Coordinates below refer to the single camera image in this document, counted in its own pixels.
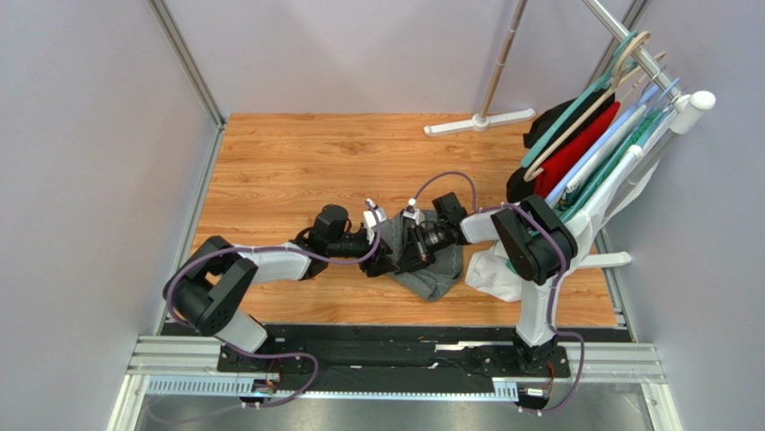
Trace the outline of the grey felt napkin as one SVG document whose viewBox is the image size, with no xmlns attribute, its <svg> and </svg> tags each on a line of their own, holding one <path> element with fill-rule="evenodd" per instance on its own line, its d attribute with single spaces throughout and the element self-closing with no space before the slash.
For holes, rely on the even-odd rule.
<svg viewBox="0 0 765 431">
<path fill-rule="evenodd" d="M 436 220 L 435 211 L 421 211 L 421 214 L 422 218 L 419 225 L 424 226 L 425 220 Z M 397 263 L 406 247 L 406 231 L 410 226 L 402 225 L 401 212 L 389 219 L 391 230 L 384 241 L 393 252 L 395 271 L 385 274 L 385 276 L 396 280 L 427 302 L 440 300 L 462 278 L 464 245 L 451 246 L 438 251 L 435 254 L 435 263 L 428 263 L 426 268 L 397 274 Z"/>
</svg>

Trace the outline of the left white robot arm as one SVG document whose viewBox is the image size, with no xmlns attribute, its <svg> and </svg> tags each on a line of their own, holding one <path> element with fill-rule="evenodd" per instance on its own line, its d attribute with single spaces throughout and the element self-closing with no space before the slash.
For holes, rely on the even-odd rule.
<svg viewBox="0 0 765 431">
<path fill-rule="evenodd" d="M 235 245 L 221 236 L 208 238 L 168 280 L 163 299 L 168 312 L 204 337 L 213 337 L 239 356 L 276 360 L 270 335 L 258 320 L 241 311 L 251 286 L 275 281 L 304 281 L 330 265 L 369 269 L 383 252 L 383 223 L 388 217 L 366 200 L 364 221 L 347 231 L 344 207 L 327 205 L 312 227 L 275 246 Z"/>
</svg>

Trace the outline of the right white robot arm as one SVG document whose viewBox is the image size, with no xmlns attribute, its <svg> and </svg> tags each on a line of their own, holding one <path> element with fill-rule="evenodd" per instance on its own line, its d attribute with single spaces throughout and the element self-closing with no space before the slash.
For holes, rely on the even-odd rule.
<svg viewBox="0 0 765 431">
<path fill-rule="evenodd" d="M 550 328 L 554 284 L 578 253 L 573 234 L 545 199 L 533 194 L 516 205 L 470 215 L 452 192 L 433 200 L 436 220 L 424 227 L 407 224 L 396 272 L 407 273 L 436 262 L 450 246 L 498 241 L 522 279 L 522 316 L 515 328 L 515 366 L 525 374 L 547 367 L 558 336 Z"/>
</svg>

